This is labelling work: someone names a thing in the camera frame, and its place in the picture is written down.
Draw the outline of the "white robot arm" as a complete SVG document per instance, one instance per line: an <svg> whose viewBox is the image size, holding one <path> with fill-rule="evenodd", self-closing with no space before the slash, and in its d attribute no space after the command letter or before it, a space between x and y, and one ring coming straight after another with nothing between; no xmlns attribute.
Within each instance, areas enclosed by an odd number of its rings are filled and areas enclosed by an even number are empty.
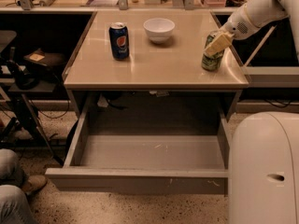
<svg viewBox="0 0 299 224"><path fill-rule="evenodd" d="M208 57L266 24L290 19L298 39L298 0L249 0L208 43ZM229 224L299 224L299 114L264 111L235 129L229 155Z"/></svg>

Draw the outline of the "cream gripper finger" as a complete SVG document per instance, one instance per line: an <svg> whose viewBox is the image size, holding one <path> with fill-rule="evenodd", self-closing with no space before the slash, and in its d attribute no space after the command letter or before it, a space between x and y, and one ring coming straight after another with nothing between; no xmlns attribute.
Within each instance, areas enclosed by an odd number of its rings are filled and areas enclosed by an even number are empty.
<svg viewBox="0 0 299 224"><path fill-rule="evenodd" d="M216 52L225 50L232 45L234 35L229 32L219 31L217 37L205 47L204 52L213 55Z"/></svg>

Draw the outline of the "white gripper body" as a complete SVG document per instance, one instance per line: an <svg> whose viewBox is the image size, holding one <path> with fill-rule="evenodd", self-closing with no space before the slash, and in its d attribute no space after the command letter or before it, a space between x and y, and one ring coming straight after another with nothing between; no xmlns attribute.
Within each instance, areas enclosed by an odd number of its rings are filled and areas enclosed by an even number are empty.
<svg viewBox="0 0 299 224"><path fill-rule="evenodd" d="M247 17L241 14L232 14L223 24L222 29L233 34L235 40L245 40L259 31Z"/></svg>

